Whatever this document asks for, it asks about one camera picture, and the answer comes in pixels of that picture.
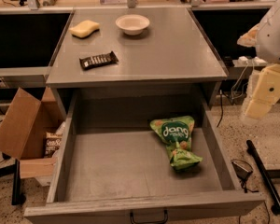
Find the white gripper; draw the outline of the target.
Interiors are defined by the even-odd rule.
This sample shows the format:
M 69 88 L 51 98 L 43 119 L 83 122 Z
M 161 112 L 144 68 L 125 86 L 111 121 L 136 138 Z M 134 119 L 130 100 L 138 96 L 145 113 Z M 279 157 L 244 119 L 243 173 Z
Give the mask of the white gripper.
M 276 0 L 259 25 L 238 38 L 237 44 L 243 47 L 256 45 L 256 53 L 261 59 L 279 63 L 261 71 L 254 70 L 249 77 L 240 120 L 243 124 L 256 124 L 280 100 L 280 0 Z

